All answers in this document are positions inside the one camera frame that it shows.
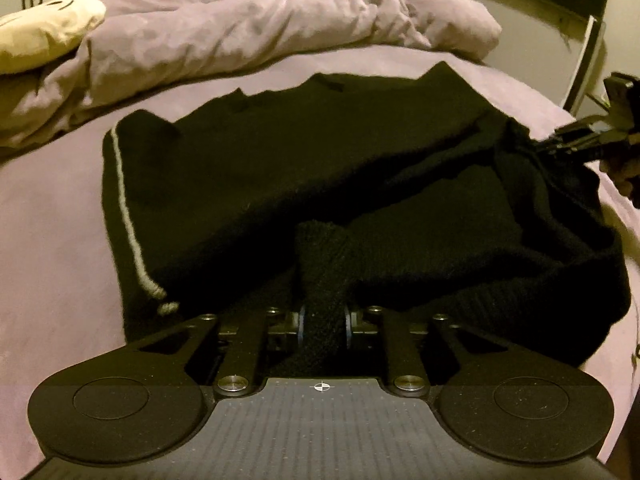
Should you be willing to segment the person's right hand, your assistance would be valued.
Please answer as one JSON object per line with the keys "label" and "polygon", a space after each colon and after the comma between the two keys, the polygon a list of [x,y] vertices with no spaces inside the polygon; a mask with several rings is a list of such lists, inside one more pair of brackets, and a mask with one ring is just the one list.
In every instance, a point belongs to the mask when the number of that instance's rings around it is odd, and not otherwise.
{"label": "person's right hand", "polygon": [[626,197],[638,209],[639,203],[639,155],[623,154],[600,161],[600,170],[613,182],[621,196]]}

